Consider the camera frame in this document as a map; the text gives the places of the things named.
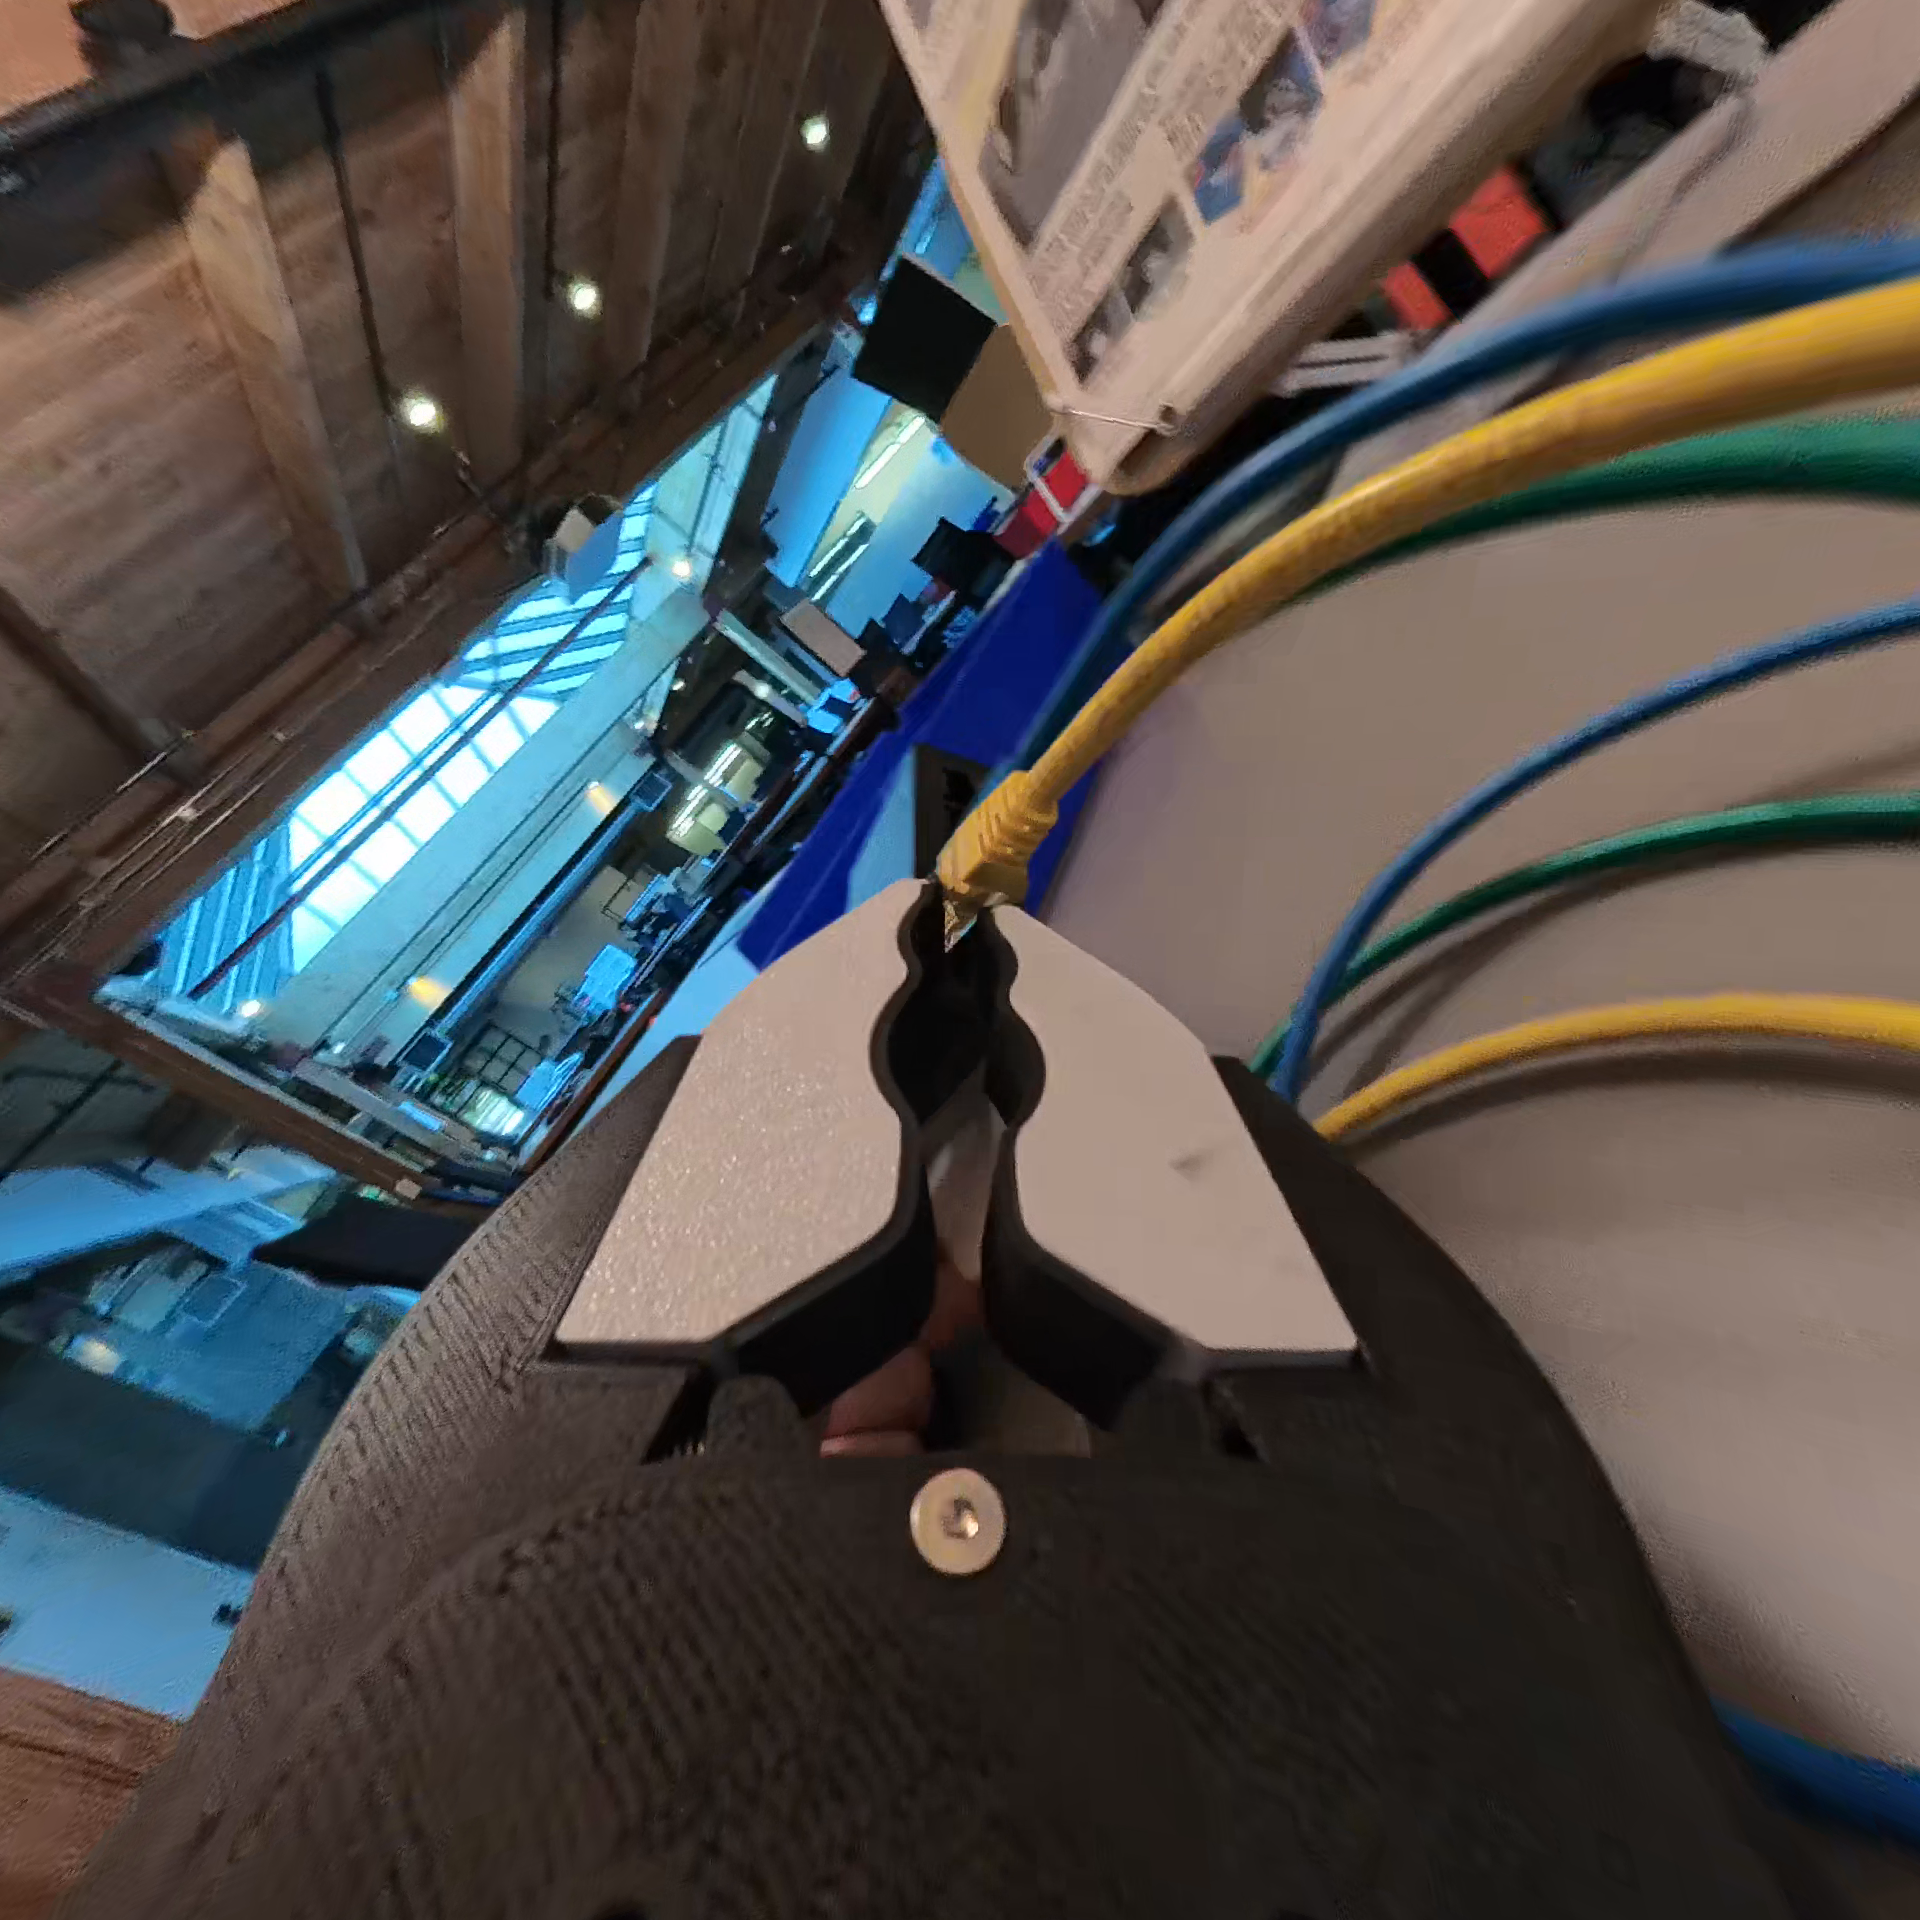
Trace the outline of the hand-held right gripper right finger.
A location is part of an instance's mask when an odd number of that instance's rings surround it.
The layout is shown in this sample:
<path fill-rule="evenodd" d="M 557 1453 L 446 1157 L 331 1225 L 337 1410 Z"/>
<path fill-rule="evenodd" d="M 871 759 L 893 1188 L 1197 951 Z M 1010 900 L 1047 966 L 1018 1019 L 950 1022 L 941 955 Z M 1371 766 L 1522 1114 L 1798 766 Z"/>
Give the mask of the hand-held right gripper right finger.
<path fill-rule="evenodd" d="M 981 1285 L 1009 1361 L 1113 1427 L 1138 1387 L 1359 1350 L 1207 1047 L 1020 908 L 983 919 L 999 1118 Z"/>

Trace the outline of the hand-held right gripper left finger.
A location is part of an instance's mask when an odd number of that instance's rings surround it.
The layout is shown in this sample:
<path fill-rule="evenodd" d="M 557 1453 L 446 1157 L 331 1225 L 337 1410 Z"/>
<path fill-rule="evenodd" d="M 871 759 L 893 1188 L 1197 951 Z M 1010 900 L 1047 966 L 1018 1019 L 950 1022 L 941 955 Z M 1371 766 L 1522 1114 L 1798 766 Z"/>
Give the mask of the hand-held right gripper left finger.
<path fill-rule="evenodd" d="M 937 1254 L 884 1043 L 937 915 L 898 881 L 721 1009 L 557 1322 L 563 1358 L 770 1379 L 821 1410 L 913 1342 Z"/>

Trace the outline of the person's left hand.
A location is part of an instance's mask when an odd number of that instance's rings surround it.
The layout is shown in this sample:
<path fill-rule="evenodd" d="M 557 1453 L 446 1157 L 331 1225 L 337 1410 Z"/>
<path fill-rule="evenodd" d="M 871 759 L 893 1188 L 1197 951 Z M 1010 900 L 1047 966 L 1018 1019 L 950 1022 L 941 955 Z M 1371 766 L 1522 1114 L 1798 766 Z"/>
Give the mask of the person's left hand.
<path fill-rule="evenodd" d="M 825 1412 L 821 1459 L 892 1459 L 925 1451 L 943 1387 L 943 1367 L 979 1331 L 979 1277 L 946 1247 L 921 1333 L 881 1370 L 857 1381 Z"/>

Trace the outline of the large glazed window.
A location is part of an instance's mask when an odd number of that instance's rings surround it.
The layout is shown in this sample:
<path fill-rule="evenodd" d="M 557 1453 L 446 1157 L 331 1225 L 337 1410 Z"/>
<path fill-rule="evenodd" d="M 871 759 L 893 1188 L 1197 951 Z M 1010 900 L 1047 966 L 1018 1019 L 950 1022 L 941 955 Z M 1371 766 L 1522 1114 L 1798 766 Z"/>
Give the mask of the large glazed window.
<path fill-rule="evenodd" d="M 714 585 L 715 463 L 641 487 L 573 573 L 522 588 L 346 745 L 89 996 L 86 1041 L 171 1102 L 138 1157 L 348 1170 L 486 1162 L 559 1017 L 495 987 L 519 923 L 563 915 L 594 836 L 652 874 L 721 849 L 829 670 Z"/>

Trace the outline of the blue plastic bin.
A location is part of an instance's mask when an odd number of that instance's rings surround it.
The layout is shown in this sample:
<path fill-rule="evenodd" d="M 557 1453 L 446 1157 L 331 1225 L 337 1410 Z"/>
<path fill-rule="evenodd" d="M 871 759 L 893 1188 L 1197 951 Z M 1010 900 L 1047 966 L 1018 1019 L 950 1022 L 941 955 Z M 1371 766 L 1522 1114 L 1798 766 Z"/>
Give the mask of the blue plastic bin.
<path fill-rule="evenodd" d="M 1012 763 L 1027 725 L 1065 679 L 1095 613 L 1092 588 L 1061 547 L 1045 547 L 999 590 L 898 721 L 855 762 L 818 823 L 758 893 L 737 938 L 749 966 L 767 970 L 897 883 L 884 871 L 892 857 L 881 852 L 877 829 L 910 748 L 927 745 L 981 763 L 987 780 L 979 797 L 994 783 Z"/>

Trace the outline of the row of ceiling spotlights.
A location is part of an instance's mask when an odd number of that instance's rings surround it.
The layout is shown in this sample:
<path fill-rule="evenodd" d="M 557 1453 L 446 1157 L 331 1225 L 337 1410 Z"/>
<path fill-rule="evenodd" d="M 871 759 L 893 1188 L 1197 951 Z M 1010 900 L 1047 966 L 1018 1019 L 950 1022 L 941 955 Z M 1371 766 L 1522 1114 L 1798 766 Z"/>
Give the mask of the row of ceiling spotlights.
<path fill-rule="evenodd" d="M 801 121 L 801 142 L 806 153 L 822 153 L 833 145 L 833 121 L 822 113 L 812 113 Z M 604 300 L 594 282 L 586 276 L 566 279 L 563 289 L 566 310 L 593 319 Z M 436 437 L 447 431 L 446 409 L 428 391 L 405 391 L 395 401 L 394 418 L 405 430 L 418 437 Z"/>

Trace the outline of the black screen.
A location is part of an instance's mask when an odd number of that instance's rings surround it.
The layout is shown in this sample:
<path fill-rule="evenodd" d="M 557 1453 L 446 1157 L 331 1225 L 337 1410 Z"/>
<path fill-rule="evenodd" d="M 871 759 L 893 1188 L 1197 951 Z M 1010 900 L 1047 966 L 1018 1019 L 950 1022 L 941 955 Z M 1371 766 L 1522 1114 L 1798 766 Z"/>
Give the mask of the black screen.
<path fill-rule="evenodd" d="M 937 426 L 997 327 L 986 306 L 925 260 L 901 255 L 881 289 L 850 377 Z"/>

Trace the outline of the cardboard box with printed sheet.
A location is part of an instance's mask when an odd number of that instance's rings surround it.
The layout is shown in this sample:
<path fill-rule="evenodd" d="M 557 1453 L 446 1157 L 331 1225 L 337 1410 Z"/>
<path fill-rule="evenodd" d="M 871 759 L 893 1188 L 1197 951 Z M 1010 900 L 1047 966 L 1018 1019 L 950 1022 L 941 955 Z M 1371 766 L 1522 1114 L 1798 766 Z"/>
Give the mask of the cardboard box with printed sheet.
<path fill-rule="evenodd" d="M 1053 423 L 1163 485 L 1450 223 L 1651 2 L 882 2 Z"/>

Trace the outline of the white wall-mounted device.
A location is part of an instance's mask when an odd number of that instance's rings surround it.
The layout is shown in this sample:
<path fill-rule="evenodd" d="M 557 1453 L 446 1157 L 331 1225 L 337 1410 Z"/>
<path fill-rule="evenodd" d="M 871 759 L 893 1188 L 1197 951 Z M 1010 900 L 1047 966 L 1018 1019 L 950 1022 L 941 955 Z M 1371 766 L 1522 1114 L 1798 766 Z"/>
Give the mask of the white wall-mounted device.
<path fill-rule="evenodd" d="M 577 602 L 617 563 L 623 515 L 621 501 L 590 491 L 540 518 L 542 572 L 566 602 Z"/>

